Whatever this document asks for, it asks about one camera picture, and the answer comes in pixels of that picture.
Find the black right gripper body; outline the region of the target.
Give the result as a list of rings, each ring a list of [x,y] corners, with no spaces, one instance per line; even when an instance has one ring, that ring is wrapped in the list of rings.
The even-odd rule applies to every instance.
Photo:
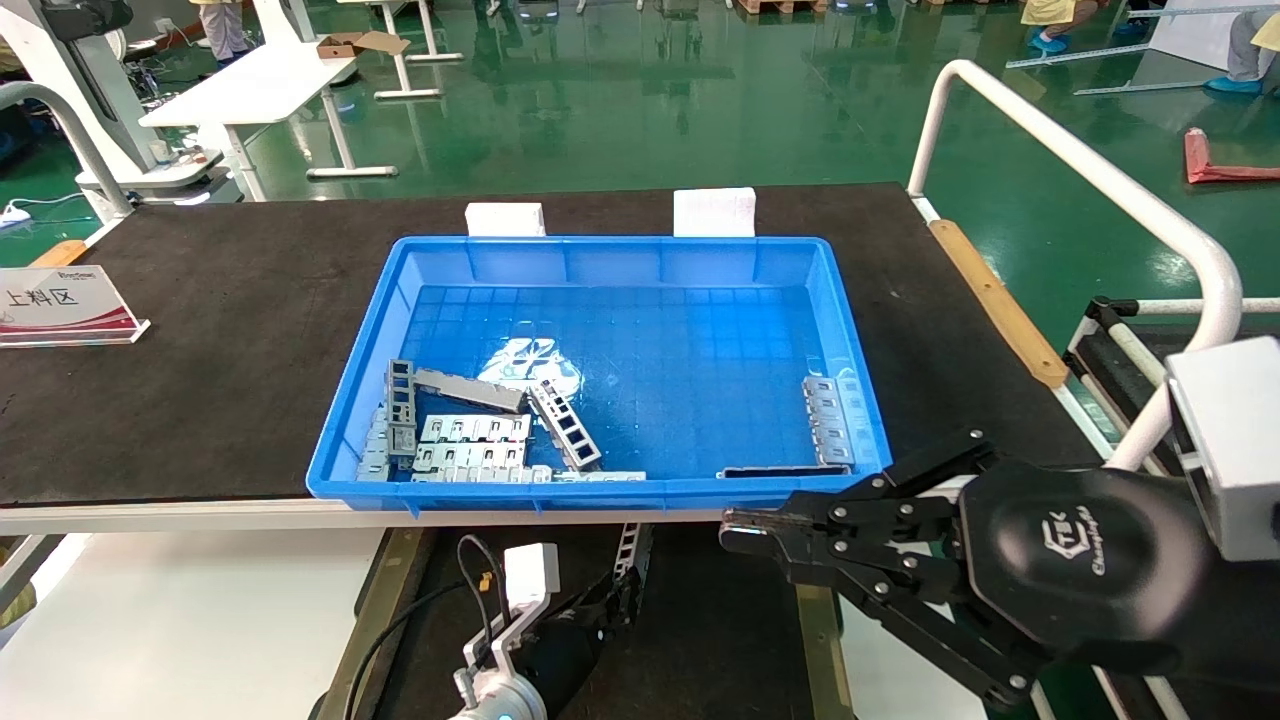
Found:
[[[957,510],[974,596],[1060,659],[1170,673],[1217,551],[1190,491],[1164,477],[1006,459]]]

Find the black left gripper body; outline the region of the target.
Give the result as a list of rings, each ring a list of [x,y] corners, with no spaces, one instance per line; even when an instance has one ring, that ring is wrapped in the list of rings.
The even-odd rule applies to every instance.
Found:
[[[564,707],[585,685],[607,641],[604,603],[557,609],[524,643],[524,676],[547,707]]]

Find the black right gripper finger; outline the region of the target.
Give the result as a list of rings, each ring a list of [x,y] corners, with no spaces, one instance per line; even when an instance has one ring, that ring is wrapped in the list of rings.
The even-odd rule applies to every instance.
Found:
[[[780,509],[728,509],[721,523],[726,550],[805,550],[849,544],[932,542],[957,524],[954,497],[934,489],[956,477],[974,477],[997,457],[982,430],[956,430],[896,460],[884,470],[836,492],[797,491]]]
[[[732,553],[774,560],[796,585],[835,591],[989,707],[1009,711],[1030,700],[1032,669],[1019,667],[893,579],[892,570],[901,568],[899,551],[822,538],[722,538],[719,543]]]

